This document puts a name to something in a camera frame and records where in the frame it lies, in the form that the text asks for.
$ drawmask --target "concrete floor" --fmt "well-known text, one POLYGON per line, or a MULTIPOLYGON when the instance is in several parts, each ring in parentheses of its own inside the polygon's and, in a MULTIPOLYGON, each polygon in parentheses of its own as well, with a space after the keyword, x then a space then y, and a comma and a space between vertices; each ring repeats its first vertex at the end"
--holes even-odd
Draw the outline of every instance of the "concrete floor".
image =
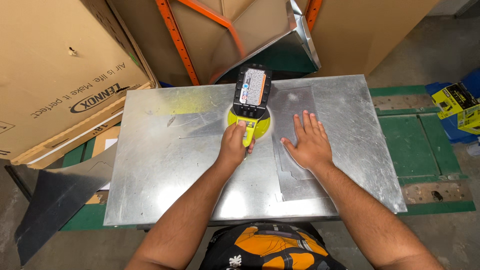
MULTIPOLYGON (((427 17, 372 72, 369 87, 457 82, 480 66, 480 17, 455 20, 427 17)), ((460 166, 470 177, 470 190, 480 207, 480 157, 455 145, 460 166)), ((27 201, 0 160, 0 265, 19 269, 13 233, 27 201)), ((479 212, 402 217, 447 269, 480 269, 479 212)), ((341 221, 316 222, 327 249, 349 269, 372 269, 341 221)), ((197 269, 215 230, 209 228, 188 269, 197 269)), ((145 237, 143 231, 100 230, 58 232, 24 267, 36 269, 122 269, 145 237)))

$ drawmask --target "hand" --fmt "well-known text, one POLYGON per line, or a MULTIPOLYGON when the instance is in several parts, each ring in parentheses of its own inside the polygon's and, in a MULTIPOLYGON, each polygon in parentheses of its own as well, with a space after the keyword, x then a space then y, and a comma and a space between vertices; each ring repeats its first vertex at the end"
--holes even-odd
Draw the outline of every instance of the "hand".
POLYGON ((239 121, 238 124, 233 123, 227 127, 223 133, 222 145, 220 147, 220 153, 215 163, 219 164, 221 168, 230 168, 235 170, 245 158, 245 151, 249 154, 253 151, 253 145, 255 144, 255 138, 252 139, 252 143, 248 146, 248 150, 243 146, 243 135, 247 130, 247 124, 245 121, 239 121))
POLYGON ((287 138, 281 138, 280 141, 302 168, 311 171, 316 166, 335 166, 324 125, 317 121, 315 114, 309 115, 308 111, 303 111, 303 127, 300 117, 295 114, 293 125, 298 138, 297 147, 287 138))

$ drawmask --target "warning label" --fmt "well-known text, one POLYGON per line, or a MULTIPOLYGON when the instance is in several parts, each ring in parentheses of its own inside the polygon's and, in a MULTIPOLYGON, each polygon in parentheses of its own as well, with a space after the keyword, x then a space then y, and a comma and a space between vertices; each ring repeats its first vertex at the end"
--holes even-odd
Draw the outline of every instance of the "warning label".
POLYGON ((264 92, 265 71, 249 68, 245 73, 241 89, 240 102, 249 105, 260 105, 264 92))

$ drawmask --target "orbital sander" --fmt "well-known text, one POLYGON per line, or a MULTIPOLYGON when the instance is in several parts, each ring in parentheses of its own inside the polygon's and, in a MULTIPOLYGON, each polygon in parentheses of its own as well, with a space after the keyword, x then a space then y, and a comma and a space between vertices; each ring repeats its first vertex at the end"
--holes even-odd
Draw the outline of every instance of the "orbital sander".
POLYGON ((240 68, 235 87, 233 106, 228 112, 228 125, 243 120, 247 131, 243 135, 243 146, 248 147, 262 137, 270 126, 267 110, 268 95, 272 85, 272 71, 259 64, 247 64, 240 68))

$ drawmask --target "person's left hand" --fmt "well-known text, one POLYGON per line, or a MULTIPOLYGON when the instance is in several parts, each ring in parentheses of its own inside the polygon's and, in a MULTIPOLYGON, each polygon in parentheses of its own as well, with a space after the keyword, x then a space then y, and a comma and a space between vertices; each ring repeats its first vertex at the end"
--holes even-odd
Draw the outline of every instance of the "person's left hand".
POLYGON ((227 127, 223 133, 222 145, 220 153, 215 163, 219 164, 221 168, 231 168, 235 170, 245 158, 245 151, 252 153, 255 138, 248 146, 248 150, 243 146, 243 135, 247 130, 245 121, 239 121, 238 124, 233 123, 227 127))

